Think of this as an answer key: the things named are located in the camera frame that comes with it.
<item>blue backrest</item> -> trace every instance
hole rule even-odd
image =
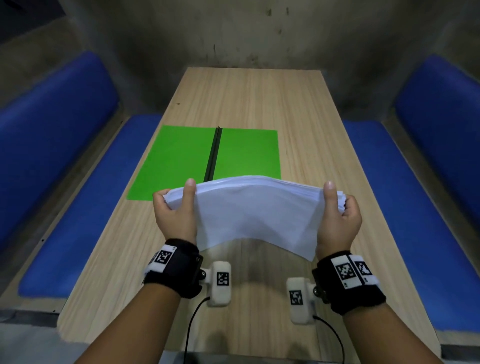
[[[0,110],[0,249],[118,102],[102,62],[85,52]]]
[[[407,132],[480,226],[480,84],[430,56],[395,102]]]

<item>wire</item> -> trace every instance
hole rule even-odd
[[[204,302],[207,302],[209,299],[210,299],[210,297],[205,297],[204,299],[202,299],[202,301],[198,304],[197,308],[195,308],[195,311],[193,312],[192,318],[190,319],[190,323],[188,324],[188,330],[187,330],[187,342],[185,343],[185,352],[183,353],[183,364],[185,364],[185,360],[187,359],[188,337],[190,336],[190,327],[192,327],[193,318],[195,317],[195,314],[197,313],[200,306]]]
[[[340,346],[342,347],[342,364],[345,364],[345,349],[343,348],[343,343],[342,343],[342,340],[340,340],[340,337],[339,335],[336,333],[335,329],[332,327],[332,325],[330,325],[328,322],[326,322],[324,319],[316,316],[316,315],[313,315],[313,318],[315,320],[319,320],[319,321],[322,321],[325,325],[327,325],[330,330],[333,331],[333,333],[335,334],[336,338],[338,339],[338,342],[340,343]]]

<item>green sheet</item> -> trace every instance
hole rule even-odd
[[[245,175],[281,179],[276,130],[223,128],[214,180]]]
[[[127,195],[151,201],[153,192],[182,187],[190,177],[204,181],[215,128],[163,125]]]

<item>wrist strap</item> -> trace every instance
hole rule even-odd
[[[378,306],[386,301],[379,280],[363,258],[348,250],[322,259],[312,274],[332,311],[342,316],[354,308]]]
[[[203,259],[194,244],[168,239],[148,263],[144,284],[162,284],[183,298],[193,298],[202,290],[199,273]]]

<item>hand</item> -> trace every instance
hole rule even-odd
[[[197,221],[193,211],[196,190],[195,180],[189,178],[183,188],[181,206],[178,210],[170,210],[163,198],[170,191],[169,188],[153,194],[156,224],[165,240],[176,238],[197,244]]]
[[[315,250],[318,260],[333,253],[350,250],[362,222],[357,200],[349,194],[345,202],[345,212],[340,214],[336,187],[333,182],[324,184],[324,197],[324,217],[318,228]]]

